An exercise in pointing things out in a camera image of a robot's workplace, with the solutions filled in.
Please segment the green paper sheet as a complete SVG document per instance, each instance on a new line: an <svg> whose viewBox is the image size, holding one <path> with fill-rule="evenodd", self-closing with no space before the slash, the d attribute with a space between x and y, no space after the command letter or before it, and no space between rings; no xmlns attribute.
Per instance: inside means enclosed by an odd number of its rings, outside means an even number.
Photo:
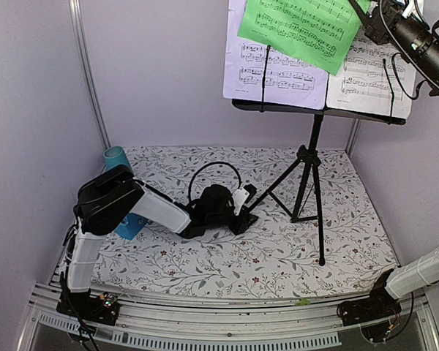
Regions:
<svg viewBox="0 0 439 351"><path fill-rule="evenodd" d="M361 21L349 1L248 1L238 36L336 75Z"/></svg>

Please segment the white sheet music page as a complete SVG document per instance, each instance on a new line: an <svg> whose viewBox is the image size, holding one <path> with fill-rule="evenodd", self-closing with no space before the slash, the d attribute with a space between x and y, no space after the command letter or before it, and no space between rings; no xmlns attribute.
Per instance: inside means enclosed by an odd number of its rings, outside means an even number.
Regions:
<svg viewBox="0 0 439 351"><path fill-rule="evenodd" d="M338 1L337 22L343 35L342 64L329 76L326 106L406 119L410 115L416 70L390 44L376 45L364 36L349 1Z"/></svg>

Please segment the black music stand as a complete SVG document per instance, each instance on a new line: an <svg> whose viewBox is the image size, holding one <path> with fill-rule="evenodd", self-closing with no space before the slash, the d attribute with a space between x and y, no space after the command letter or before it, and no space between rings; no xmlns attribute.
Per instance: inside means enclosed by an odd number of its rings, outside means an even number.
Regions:
<svg viewBox="0 0 439 351"><path fill-rule="evenodd" d="M243 100L243 105L255 106L255 109L259 112L270 110L273 112L297 112L297 113L314 113L314 121L312 125L312 131L310 135L309 145L300 146L296 153L296 160L286 169L283 174L277 178L277 180L269 186L263 194L261 194L252 205L245 206L241 209L241 213L248 212L252 214L254 210L266 197L270 197L275 203L290 217L292 223L316 221L318 224L318 240L319 240L319 259L318 264L324 266L325 261L325 247L324 247L324 234L323 234L323 209L320 191L320 177L318 167L321 164L321 160L318 157L317 144L320 135L320 129L325 116L337 116L344 118L353 118L367 121L377 121L386 124L394 124L402 126L405 122L401 118L393 116L382 116L371 113L362 113L352 110L342 110L336 108L324 107L320 110L309 109L304 107L293 107L290 105L280 105L268 102L254 103ZM289 210L282 201L273 193L277 188L300 164L304 164L304 170L301 176L299 190L296 195L296 202L293 210ZM301 217L301 210L303 209L306 200L304 199L304 193L306 191L307 182L309 178L313 178L314 193L316 197L317 213L314 216Z"/></svg>

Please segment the blue metronome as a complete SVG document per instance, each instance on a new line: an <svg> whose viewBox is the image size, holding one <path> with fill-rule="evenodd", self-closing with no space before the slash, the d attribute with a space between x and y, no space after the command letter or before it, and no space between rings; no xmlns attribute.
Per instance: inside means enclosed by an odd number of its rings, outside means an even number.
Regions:
<svg viewBox="0 0 439 351"><path fill-rule="evenodd" d="M115 229L115 233L120 237L132 240L146 225L148 219L134 214L127 214L122 222Z"/></svg>

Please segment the purple paper sheet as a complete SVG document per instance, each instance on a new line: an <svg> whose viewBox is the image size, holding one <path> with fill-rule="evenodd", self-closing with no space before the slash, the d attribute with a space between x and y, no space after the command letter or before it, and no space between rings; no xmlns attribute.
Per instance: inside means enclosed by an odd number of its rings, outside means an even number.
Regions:
<svg viewBox="0 0 439 351"><path fill-rule="evenodd" d="M329 74L239 37L246 4L246 1L228 2L223 97L323 109Z"/></svg>

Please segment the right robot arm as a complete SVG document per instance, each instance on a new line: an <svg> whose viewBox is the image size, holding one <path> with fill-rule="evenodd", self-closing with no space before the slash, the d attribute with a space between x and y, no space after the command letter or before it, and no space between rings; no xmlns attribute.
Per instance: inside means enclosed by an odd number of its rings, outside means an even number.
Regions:
<svg viewBox="0 0 439 351"><path fill-rule="evenodd" d="M379 1L367 14L356 1L350 5L376 45L391 44L402 59L413 65L439 96L439 20L429 26L417 1ZM380 318L401 297L439 282L439 247L412 263L382 273L364 303L364 313Z"/></svg>

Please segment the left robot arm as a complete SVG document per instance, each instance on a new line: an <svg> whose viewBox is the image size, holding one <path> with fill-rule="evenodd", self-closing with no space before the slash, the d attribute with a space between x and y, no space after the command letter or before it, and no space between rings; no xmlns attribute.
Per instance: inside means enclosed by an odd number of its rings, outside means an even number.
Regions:
<svg viewBox="0 0 439 351"><path fill-rule="evenodd" d="M85 293L90 290L100 247L106 235L132 216L153 221L186 239L217 227L228 227L238 235L258 220L245 206L254 193L253 186L230 192L214 184L198 199L182 205L136 178L125 165L90 180L78 191L75 222L66 237L63 282L69 290L64 300L67 307L78 317L88 317L94 311L94 302Z"/></svg>

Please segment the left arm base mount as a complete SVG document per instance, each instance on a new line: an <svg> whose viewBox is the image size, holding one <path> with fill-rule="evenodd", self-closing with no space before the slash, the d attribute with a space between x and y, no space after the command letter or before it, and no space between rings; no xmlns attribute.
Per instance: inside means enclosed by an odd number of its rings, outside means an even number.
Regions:
<svg viewBox="0 0 439 351"><path fill-rule="evenodd" d="M104 292L91 297L90 292L62 292L56 311L67 316L79 317L83 321L114 326L121 307L116 301L116 296Z"/></svg>

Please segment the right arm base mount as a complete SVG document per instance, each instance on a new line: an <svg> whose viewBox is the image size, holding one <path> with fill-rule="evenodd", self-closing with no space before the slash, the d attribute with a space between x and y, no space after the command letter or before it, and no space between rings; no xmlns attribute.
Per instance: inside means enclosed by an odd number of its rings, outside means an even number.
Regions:
<svg viewBox="0 0 439 351"><path fill-rule="evenodd" d="M398 300L392 298L386 291L388 277L393 271L392 268L382 273L372 286L368 297L343 301L338 305L337 316L342 320L344 326L389 317L402 311Z"/></svg>

